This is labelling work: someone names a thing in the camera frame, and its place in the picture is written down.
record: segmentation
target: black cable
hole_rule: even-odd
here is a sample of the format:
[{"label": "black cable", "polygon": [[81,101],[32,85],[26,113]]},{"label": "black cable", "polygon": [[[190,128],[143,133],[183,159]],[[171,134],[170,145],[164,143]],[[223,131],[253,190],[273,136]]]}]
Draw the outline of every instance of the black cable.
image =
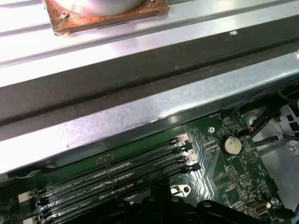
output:
[{"label": "black cable", "polygon": [[291,135],[285,135],[284,134],[283,137],[287,141],[296,141],[296,142],[299,142],[299,137],[297,137],[297,136],[291,136]]},{"label": "black cable", "polygon": [[[297,136],[291,136],[291,135],[286,135],[284,134],[283,135],[283,138],[284,140],[286,141],[296,141],[296,142],[299,142],[299,137]],[[258,146],[263,146],[263,145],[267,145],[267,144],[270,144],[270,143],[273,143],[273,142],[276,142],[279,140],[279,137],[278,136],[272,136],[272,137],[269,137],[269,138],[266,138],[266,139],[263,139],[261,141],[256,141],[254,142],[255,146],[258,147]]]},{"label": "black cable", "polygon": [[279,140],[279,138],[277,136],[272,136],[272,137],[263,139],[261,141],[256,141],[254,144],[255,144],[256,147],[258,147],[258,146],[263,146],[263,145],[273,143],[273,142],[278,141],[278,140]]},{"label": "black cable", "polygon": [[[297,89],[296,87],[297,83],[291,85],[288,89],[290,88],[295,88]],[[252,104],[255,104],[255,102],[252,102],[253,100],[254,101],[257,101],[259,99],[267,99],[267,100],[271,100],[273,99],[273,97],[275,97],[274,95],[272,96],[268,96],[271,92],[273,93],[276,93],[280,98],[284,99],[285,101],[289,102],[291,105],[297,105],[297,102],[295,100],[293,100],[292,98],[289,97],[289,95],[291,93],[283,93],[282,91],[280,91],[279,89],[277,89],[276,87],[270,87],[268,89],[265,89],[261,92],[258,92],[252,96],[250,96],[249,98],[247,98],[246,100],[242,101],[232,112],[231,112],[231,116],[235,116],[237,115],[237,112],[241,110],[242,107],[244,107],[245,105],[248,105],[249,103],[252,103]]]},{"label": "black cable", "polygon": [[276,97],[276,96],[274,94],[271,94],[269,96],[262,97],[261,99],[252,101],[252,102],[246,104],[245,106],[243,106],[239,112],[240,112],[240,114],[245,114],[245,113],[248,113],[256,108],[260,108],[262,106],[268,105],[269,102],[273,101],[274,97]]},{"label": "black cable", "polygon": [[269,94],[271,91],[273,91],[273,88],[269,88],[269,89],[265,89],[261,92],[258,92],[252,96],[250,96],[249,98],[247,98],[246,100],[242,101],[238,106],[236,106],[233,111],[231,112],[230,114],[230,119],[236,123],[236,124],[239,124],[239,125],[242,125],[242,123],[240,121],[238,121],[237,119],[237,115],[238,115],[238,112],[239,110],[245,106],[246,104],[250,103],[251,101],[253,100],[257,100],[258,98],[262,97],[263,95],[266,95],[266,94]]},{"label": "black cable", "polygon": [[[292,100],[296,100],[298,98],[298,96],[296,95],[298,91],[299,88],[297,86],[294,86],[294,88],[288,89],[285,95],[288,98],[291,98]],[[262,115],[252,123],[251,127],[253,127],[254,131],[251,133],[251,136],[254,137],[257,133],[259,133],[267,125],[267,123],[275,116],[276,112],[280,110],[280,108],[286,105],[287,103],[289,103],[289,101],[286,101],[284,99],[272,103],[262,113]]]}]

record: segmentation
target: connector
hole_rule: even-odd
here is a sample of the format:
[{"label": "connector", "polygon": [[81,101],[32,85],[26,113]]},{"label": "connector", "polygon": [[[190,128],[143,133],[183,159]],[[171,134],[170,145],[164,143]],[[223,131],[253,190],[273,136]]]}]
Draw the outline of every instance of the connector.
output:
[{"label": "connector", "polygon": [[256,215],[261,215],[265,212],[267,212],[267,205],[266,203],[263,202],[252,202],[248,205],[246,205],[246,207],[253,211]]},{"label": "connector", "polygon": [[185,134],[181,134],[181,135],[179,136],[179,139],[180,139],[181,142],[186,142],[186,141],[189,142],[189,137],[188,137],[188,134],[187,134],[187,133],[185,133]]},{"label": "connector", "polygon": [[296,217],[296,213],[291,209],[287,209],[284,206],[280,206],[274,210],[274,214],[277,218],[288,220]]},{"label": "connector", "polygon": [[31,218],[25,219],[23,224],[37,224],[36,217],[33,216]]},{"label": "connector", "polygon": [[27,191],[23,194],[18,195],[18,198],[19,198],[19,203],[30,200],[32,198],[31,191]]},{"label": "connector", "polygon": [[194,162],[196,161],[196,154],[192,153],[187,156],[187,162]]},{"label": "connector", "polygon": [[194,163],[191,166],[187,166],[186,172],[187,173],[190,173],[192,171],[195,172],[195,171],[200,170],[200,169],[201,169],[200,164],[199,163]]},{"label": "connector", "polygon": [[267,179],[266,184],[270,191],[278,191],[278,186],[273,179]]},{"label": "connector", "polygon": [[192,150],[192,149],[193,149],[193,145],[192,145],[192,143],[187,143],[187,144],[185,144],[185,145],[179,147],[179,148],[178,148],[178,151],[179,151],[180,153],[182,153],[182,152],[189,152],[189,151]]}]

